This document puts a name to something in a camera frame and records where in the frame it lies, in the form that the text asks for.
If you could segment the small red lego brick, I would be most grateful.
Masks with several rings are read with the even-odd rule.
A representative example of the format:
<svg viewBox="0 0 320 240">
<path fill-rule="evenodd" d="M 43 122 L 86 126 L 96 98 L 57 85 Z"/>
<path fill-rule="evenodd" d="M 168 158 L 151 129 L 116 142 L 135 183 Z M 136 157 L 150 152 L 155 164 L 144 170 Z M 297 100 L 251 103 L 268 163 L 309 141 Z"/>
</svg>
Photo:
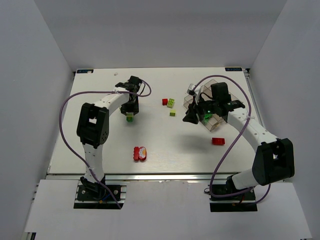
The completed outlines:
<svg viewBox="0 0 320 240">
<path fill-rule="evenodd" d="M 168 99 L 167 98 L 163 98 L 162 99 L 162 105 L 166 106 L 168 104 Z"/>
</svg>

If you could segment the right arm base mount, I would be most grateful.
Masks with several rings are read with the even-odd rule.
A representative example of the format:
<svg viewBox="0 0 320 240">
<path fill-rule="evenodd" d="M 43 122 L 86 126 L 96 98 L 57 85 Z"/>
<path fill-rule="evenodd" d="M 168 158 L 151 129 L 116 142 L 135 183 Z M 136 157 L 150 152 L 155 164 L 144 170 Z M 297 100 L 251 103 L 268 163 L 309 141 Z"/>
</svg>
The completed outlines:
<svg viewBox="0 0 320 240">
<path fill-rule="evenodd" d="M 239 194 L 241 190 L 236 190 L 234 196 L 216 197 L 210 195 L 210 189 L 215 195 L 231 194 L 232 187 L 227 184 L 213 183 L 212 187 L 208 185 L 203 193 L 209 196 L 209 206 L 212 213 L 240 213 L 240 212 L 257 212 L 256 195 L 253 189 Z"/>
</svg>

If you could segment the lime small lego brick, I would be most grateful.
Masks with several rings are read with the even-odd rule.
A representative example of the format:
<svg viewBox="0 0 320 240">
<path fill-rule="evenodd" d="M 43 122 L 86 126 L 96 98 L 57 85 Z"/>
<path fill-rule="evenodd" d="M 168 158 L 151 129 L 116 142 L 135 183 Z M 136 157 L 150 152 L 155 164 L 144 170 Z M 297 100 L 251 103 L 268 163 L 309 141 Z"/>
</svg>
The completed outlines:
<svg viewBox="0 0 320 240">
<path fill-rule="evenodd" d="M 171 110 L 170 113 L 169 113 L 169 115 L 170 115 L 171 117 L 175 117 L 175 116 L 176 116 L 176 111 L 175 111 L 175 110 Z"/>
</svg>

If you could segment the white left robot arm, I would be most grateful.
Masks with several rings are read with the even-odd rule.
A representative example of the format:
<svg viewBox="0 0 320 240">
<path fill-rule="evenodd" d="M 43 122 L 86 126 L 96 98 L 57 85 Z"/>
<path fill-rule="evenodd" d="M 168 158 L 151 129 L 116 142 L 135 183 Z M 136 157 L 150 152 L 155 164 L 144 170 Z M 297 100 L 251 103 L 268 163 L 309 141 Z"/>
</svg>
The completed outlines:
<svg viewBox="0 0 320 240">
<path fill-rule="evenodd" d="M 76 134 L 80 138 L 85 162 L 88 164 L 85 175 L 80 178 L 84 186 L 94 187 L 105 179 L 102 151 L 110 132 L 110 116 L 120 110 L 127 121 L 131 122 L 139 113 L 138 91 L 142 84 L 142 79 L 131 76 L 128 81 L 116 84 L 113 93 L 108 93 L 94 103 L 86 102 L 82 105 Z"/>
</svg>

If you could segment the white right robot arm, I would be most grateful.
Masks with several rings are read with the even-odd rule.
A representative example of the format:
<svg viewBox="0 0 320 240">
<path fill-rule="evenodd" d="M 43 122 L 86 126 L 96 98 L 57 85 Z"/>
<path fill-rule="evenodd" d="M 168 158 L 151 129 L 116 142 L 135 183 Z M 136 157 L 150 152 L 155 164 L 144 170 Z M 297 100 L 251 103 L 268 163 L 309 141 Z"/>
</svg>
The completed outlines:
<svg viewBox="0 0 320 240">
<path fill-rule="evenodd" d="M 293 177 L 293 143 L 288 138 L 278 138 L 253 119 L 247 106 L 238 99 L 232 99 L 225 82 L 214 83 L 210 88 L 211 96 L 203 98 L 203 87 L 189 85 L 187 93 L 192 96 L 192 102 L 188 105 L 183 122 L 198 124 L 206 114 L 215 114 L 234 127 L 255 152 L 250 169 L 227 178 L 227 194 Z"/>
</svg>

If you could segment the lime 2x2 lego brick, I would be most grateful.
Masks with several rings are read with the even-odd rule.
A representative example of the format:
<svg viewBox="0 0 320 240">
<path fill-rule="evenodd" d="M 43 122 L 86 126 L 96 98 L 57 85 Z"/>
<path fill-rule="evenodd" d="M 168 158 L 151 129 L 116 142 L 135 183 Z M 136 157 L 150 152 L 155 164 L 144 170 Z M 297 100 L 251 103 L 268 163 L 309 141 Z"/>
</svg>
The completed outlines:
<svg viewBox="0 0 320 240">
<path fill-rule="evenodd" d="M 174 107 L 174 104 L 175 104 L 175 100 L 173 98 L 169 98 L 166 106 L 172 109 Z"/>
</svg>

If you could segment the red flower lego block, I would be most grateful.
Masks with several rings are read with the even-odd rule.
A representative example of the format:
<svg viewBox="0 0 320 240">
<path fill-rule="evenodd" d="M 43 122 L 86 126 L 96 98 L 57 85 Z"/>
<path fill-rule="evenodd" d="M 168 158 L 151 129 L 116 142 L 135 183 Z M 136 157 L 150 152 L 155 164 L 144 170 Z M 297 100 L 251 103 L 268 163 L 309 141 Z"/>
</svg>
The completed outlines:
<svg viewBox="0 0 320 240">
<path fill-rule="evenodd" d="M 133 148 L 133 160 L 135 162 L 144 162 L 147 159 L 147 149 L 144 146 L 135 146 Z"/>
</svg>

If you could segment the green long lego brick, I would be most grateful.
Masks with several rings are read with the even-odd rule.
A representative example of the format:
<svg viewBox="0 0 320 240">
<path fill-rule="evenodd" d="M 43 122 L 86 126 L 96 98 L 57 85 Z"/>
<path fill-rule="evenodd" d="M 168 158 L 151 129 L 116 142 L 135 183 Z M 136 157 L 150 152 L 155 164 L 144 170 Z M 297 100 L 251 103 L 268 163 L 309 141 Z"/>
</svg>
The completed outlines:
<svg viewBox="0 0 320 240">
<path fill-rule="evenodd" d="M 203 124 L 207 124 L 212 117 L 213 117 L 213 115 L 210 114 L 210 113 L 205 114 L 205 115 L 203 116 L 202 123 L 203 123 Z"/>
</svg>

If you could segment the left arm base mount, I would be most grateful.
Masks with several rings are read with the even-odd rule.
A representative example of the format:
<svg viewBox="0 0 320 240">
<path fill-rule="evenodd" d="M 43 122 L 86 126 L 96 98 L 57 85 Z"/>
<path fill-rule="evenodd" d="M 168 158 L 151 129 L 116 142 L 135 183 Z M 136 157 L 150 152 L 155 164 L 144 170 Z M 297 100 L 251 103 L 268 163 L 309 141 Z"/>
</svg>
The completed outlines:
<svg viewBox="0 0 320 240">
<path fill-rule="evenodd" d="M 80 180 L 76 188 L 74 198 L 74 209 L 82 210 L 120 210 L 126 199 L 127 186 L 119 182 L 107 182 L 106 186 L 112 192 L 114 198 L 108 190 L 99 184 L 95 184 L 95 188 L 85 186 Z"/>
</svg>

